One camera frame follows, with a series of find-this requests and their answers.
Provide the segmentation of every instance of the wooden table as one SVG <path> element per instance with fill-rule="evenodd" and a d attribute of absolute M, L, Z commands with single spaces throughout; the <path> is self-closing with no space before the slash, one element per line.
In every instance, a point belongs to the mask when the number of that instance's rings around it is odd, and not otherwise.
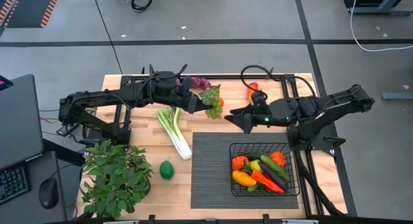
<path fill-rule="evenodd" d="M 304 77 L 315 88 L 312 74 L 296 74 Z M 121 75 L 107 75 L 103 82 L 102 89 L 118 89 Z M 215 79 L 210 80 L 213 85 L 221 84 L 221 97 L 225 101 L 223 116 L 229 114 L 233 108 L 247 105 L 247 88 L 239 79 Z M 257 82 L 259 88 L 268 94 L 268 100 L 273 101 L 283 97 L 281 83 L 275 83 L 270 79 L 247 80 Z M 297 82 L 300 96 L 309 96 L 311 92 L 302 81 Z M 128 214 L 122 212 L 121 219 L 148 219 L 150 214 L 155 214 L 156 219 L 261 219 L 263 214 L 269 214 L 270 218 L 304 218 L 305 210 L 303 198 L 299 195 L 298 209 L 191 209 L 191 171 L 192 160 L 183 161 L 177 154 L 168 135 L 164 131 L 160 122 L 156 118 L 156 112 L 162 105 L 148 105 L 145 108 L 135 108 L 131 112 L 132 133 L 130 144 L 139 148 L 145 148 L 148 162 L 152 165 L 155 175 L 150 180 L 151 190 L 142 202 L 135 206 L 135 212 Z M 99 107 L 97 117 L 104 121 L 111 122 L 114 119 L 115 106 Z M 183 112 L 179 120 L 182 134 L 192 147 L 193 132 L 242 132 L 241 129 L 224 119 L 208 119 L 204 112 L 188 114 Z M 256 127 L 252 132 L 285 132 L 282 127 Z M 345 201 L 341 191 L 341 185 L 336 170 L 334 159 L 331 155 L 323 152 L 312 152 L 317 181 L 328 198 L 342 212 L 346 212 Z M 175 168 L 175 176 L 167 181 L 159 175 L 159 166 L 164 160 L 169 160 Z M 81 188 L 84 181 L 92 182 L 88 176 L 83 176 Z M 316 204 L 312 189 L 307 184 L 309 200 L 313 214 L 317 214 Z M 79 215 L 82 214 L 85 204 L 79 192 L 76 203 Z"/>

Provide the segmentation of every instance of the gray mat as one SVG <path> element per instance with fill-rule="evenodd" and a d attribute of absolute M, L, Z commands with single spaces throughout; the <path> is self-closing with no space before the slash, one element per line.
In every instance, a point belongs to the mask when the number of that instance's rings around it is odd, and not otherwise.
<path fill-rule="evenodd" d="M 233 143 L 288 143 L 288 141 L 286 134 L 194 133 L 191 208 L 298 209 L 296 196 L 235 197 L 232 195 L 229 154 L 230 145 Z"/>

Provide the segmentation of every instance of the wire basket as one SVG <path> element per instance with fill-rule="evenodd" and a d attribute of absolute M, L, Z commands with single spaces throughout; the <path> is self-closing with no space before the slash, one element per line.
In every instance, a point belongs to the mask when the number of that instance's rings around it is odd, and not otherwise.
<path fill-rule="evenodd" d="M 284 193 L 268 192 L 261 187 L 253 192 L 248 192 L 246 186 L 236 183 L 232 179 L 231 162 L 234 157 L 242 156 L 247 152 L 263 152 L 271 154 L 273 152 L 282 152 L 285 159 L 284 170 L 290 177 L 290 182 L 287 183 L 288 190 Z M 294 162 L 293 152 L 290 150 L 288 143 L 233 143 L 230 145 L 230 178 L 231 192 L 234 196 L 297 196 L 299 194 L 298 180 L 296 179 L 298 172 Z"/>

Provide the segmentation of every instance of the concrete floor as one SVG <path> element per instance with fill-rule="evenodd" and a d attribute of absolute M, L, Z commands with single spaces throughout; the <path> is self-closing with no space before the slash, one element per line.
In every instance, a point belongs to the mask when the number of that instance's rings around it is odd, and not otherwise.
<path fill-rule="evenodd" d="M 142 14 L 127 0 L 97 0 L 114 41 L 185 39 L 304 39 L 294 0 L 154 0 Z M 349 14 L 342 0 L 301 0 L 312 39 L 351 39 Z M 404 0 L 400 5 L 411 5 Z M 413 17 L 355 17 L 360 39 L 413 39 Z M 46 28 L 6 29 L 1 42 L 39 42 L 42 47 L 0 48 L 1 74 L 35 75 L 39 108 L 58 108 L 60 98 L 82 90 L 100 90 L 105 74 L 118 74 L 111 46 L 46 46 L 49 42 L 108 41 L 94 0 L 58 0 Z M 401 45 L 368 45 L 387 48 Z M 327 93 L 359 83 L 376 100 L 366 114 L 336 122 L 354 203 L 361 217 L 413 220 L 410 147 L 413 104 L 382 101 L 382 92 L 413 88 L 413 50 L 368 53 L 356 45 L 315 45 Z M 239 72 L 260 64 L 274 72 L 314 73 L 306 45 L 152 45 L 116 46 L 125 74 L 156 70 Z M 42 113 L 55 117 L 56 113 Z M 59 125 L 42 123 L 47 132 Z M 73 150 L 71 139 L 45 138 Z M 62 170 L 66 204 L 76 200 L 79 169 Z"/>

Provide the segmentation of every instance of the purple eggplant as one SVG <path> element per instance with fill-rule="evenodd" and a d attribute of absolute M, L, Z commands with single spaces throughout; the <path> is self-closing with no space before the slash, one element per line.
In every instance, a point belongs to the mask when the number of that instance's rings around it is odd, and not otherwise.
<path fill-rule="evenodd" d="M 278 187 L 282 188 L 284 192 L 288 190 L 288 185 L 284 179 L 279 177 L 275 172 L 271 171 L 271 169 L 267 167 L 263 162 L 259 162 L 258 164 L 261 167 L 261 169 L 263 169 L 263 171 L 266 172 L 270 176 L 271 180 L 276 185 L 278 185 Z"/>

